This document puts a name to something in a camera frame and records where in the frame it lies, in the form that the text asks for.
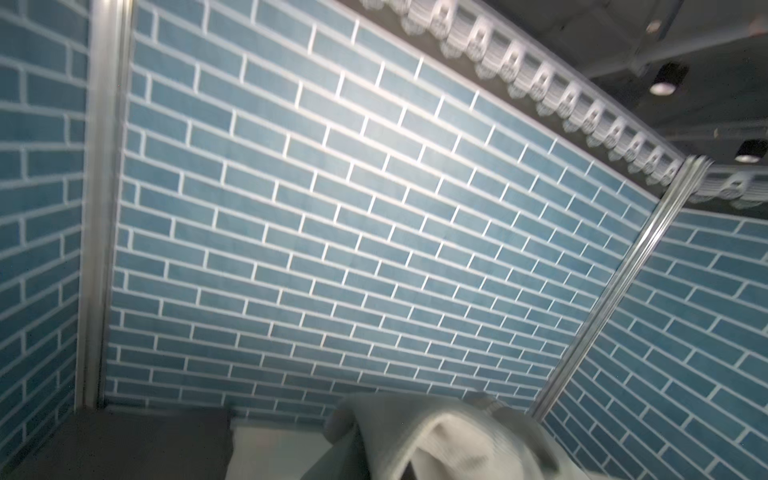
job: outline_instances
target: brick pattern wallpaper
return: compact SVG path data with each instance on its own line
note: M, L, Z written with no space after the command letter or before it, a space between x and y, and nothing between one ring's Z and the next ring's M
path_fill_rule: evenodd
M139 2L106 400L526 409L655 199L334 2Z
M546 426L619 478L768 478L768 222L685 211Z
M88 5L0 2L0 470L71 410Z

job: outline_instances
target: gray blanket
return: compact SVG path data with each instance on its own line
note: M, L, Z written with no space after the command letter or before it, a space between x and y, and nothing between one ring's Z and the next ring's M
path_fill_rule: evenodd
M534 420L493 399L358 394L326 424L302 480L588 480Z

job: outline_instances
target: aluminum frame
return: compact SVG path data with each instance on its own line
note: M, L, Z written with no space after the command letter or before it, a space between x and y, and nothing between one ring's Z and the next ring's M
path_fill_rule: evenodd
M76 409L100 406L104 384L133 10L133 0L91 10Z
M688 157L675 176L669 190L661 198L656 210L648 217L643 230L630 247L616 273L608 281L587 321L579 329L574 341L549 377L547 384L528 410L528 414L541 422L549 413L568 381L578 369L594 341L600 335L616 306L629 289L645 261L653 253L661 237L667 232L675 217L683 209L688 197L699 187L712 160L707 157Z

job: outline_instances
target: black cylindrical spotlight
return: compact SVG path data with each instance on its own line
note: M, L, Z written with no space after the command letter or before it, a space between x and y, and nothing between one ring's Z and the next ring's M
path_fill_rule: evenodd
M650 92L659 97L672 95L683 83L687 74L688 67L685 65L666 63L659 69L654 84L650 87Z
M736 161L743 164L756 164L768 153L768 140L747 140L736 152Z

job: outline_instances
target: ceiling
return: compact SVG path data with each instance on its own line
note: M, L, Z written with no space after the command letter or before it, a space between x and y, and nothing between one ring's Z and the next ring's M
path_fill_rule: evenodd
M766 0L485 0L588 76L685 154L732 164L747 138L768 137ZM647 26L660 21L657 31ZM682 55L654 55L693 45ZM663 56L646 64L643 58ZM661 65L690 67L655 97Z

